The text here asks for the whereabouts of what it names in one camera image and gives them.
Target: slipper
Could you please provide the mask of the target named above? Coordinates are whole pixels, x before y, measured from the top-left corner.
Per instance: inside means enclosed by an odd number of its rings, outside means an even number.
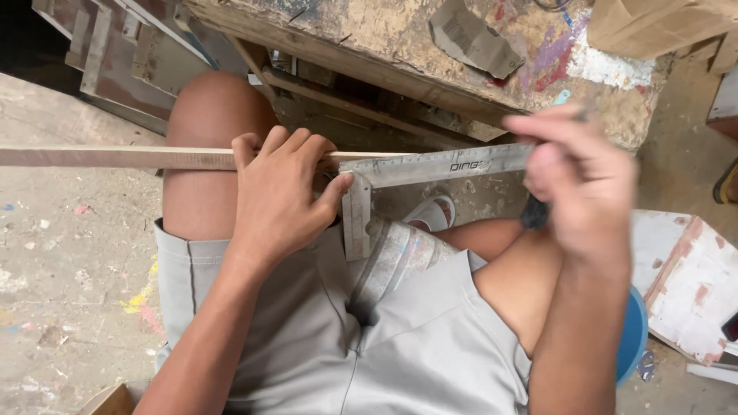
[[[712,189],[712,198],[715,199],[715,202],[721,205],[732,203],[728,200],[728,185],[736,174],[738,174],[738,158],[733,161],[733,164],[731,164],[728,170],[725,170],[720,180],[715,183],[715,187]]]
[[[446,215],[441,206],[438,206],[436,200],[443,200],[449,204],[449,210],[451,213],[451,223],[446,221]],[[420,221],[428,226],[430,232],[438,232],[439,230],[445,230],[450,228],[454,224],[454,218],[456,217],[456,207],[450,197],[445,194],[439,194],[431,196],[425,199],[418,207],[413,209],[409,215],[402,219],[403,222],[409,223],[412,221]]]

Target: concrete floor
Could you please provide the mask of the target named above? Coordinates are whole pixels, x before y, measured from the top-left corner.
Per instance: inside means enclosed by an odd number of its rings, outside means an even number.
[[[736,244],[736,207],[711,199],[714,181],[738,156],[735,142],[703,125],[717,82],[704,64],[675,66],[638,155],[639,207],[699,214]],[[299,97],[277,106],[283,123],[307,126],[340,148],[429,150],[397,130],[350,126],[323,113]],[[141,171],[3,173],[0,411],[73,414],[107,385],[152,376],[164,342],[151,227],[160,215],[160,179]],[[525,201],[521,181],[516,173],[389,188],[375,195],[376,209],[401,218],[443,191],[457,202],[457,224],[515,217]],[[88,213],[75,213],[87,205]],[[680,354],[649,347],[658,361],[655,377],[644,383],[634,376],[618,390],[619,414],[738,414],[738,388],[687,374]]]

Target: hand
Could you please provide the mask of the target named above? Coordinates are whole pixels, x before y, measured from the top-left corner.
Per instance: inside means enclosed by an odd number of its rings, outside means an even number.
[[[307,246],[335,219],[338,203],[354,177],[333,179],[318,200],[311,185],[320,157],[336,146],[325,137],[299,128],[292,136],[275,126],[259,155],[248,133],[232,142],[238,170],[238,206],[231,245],[248,249],[272,266]]]
[[[523,140],[542,142],[526,165],[525,186],[551,208],[553,234],[567,255],[598,269],[630,272],[630,211],[637,168],[632,157],[608,143],[593,114],[575,121],[583,107],[554,106],[505,125]]]

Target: knee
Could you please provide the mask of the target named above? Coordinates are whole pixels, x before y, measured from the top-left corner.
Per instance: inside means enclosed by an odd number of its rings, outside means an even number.
[[[228,148],[240,134],[260,134],[269,115],[276,123],[269,100],[246,79],[206,72],[179,93],[169,117],[167,145]]]

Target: workbench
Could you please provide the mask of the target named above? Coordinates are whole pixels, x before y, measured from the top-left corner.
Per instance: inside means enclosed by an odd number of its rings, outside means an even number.
[[[636,61],[586,42],[590,8],[466,0],[525,63],[505,80],[464,65],[431,39],[442,0],[186,0],[206,25],[491,126],[567,98],[590,100],[616,145],[635,151],[673,62]]]

